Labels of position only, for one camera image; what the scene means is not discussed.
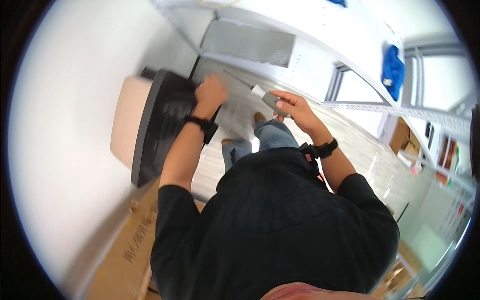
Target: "right hand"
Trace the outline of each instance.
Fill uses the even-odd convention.
[[[308,105],[305,98],[284,91],[270,91],[271,94],[280,97],[282,101],[278,101],[276,106],[283,112],[290,114],[295,124],[308,135],[312,135],[315,129],[323,125]],[[280,116],[276,111],[273,112],[276,120],[283,122],[284,117]]]

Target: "brown shoe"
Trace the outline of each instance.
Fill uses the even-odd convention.
[[[263,113],[261,113],[261,112],[257,112],[257,113],[253,116],[253,119],[255,120],[255,124],[258,123],[258,121],[260,121],[260,120],[264,120],[264,121],[267,120],[267,118],[265,118],[265,116],[264,116]]]
[[[222,146],[231,143],[232,139],[223,139]]]

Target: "black watch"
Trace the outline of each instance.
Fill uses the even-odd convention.
[[[332,152],[338,147],[336,139],[333,139],[331,143],[325,143],[320,146],[313,146],[313,155],[318,158],[327,158],[332,155]]]
[[[197,117],[192,116],[185,116],[185,123],[193,122],[200,125],[200,129],[204,132],[204,144],[208,144],[212,139],[213,135],[215,134],[218,125],[213,123],[212,121],[199,119]]]

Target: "black t-shirt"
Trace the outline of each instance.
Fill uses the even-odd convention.
[[[152,277],[163,300],[253,299],[290,282],[371,293],[399,231],[360,174],[337,194],[296,148],[239,159],[200,214],[192,195],[158,191]]]

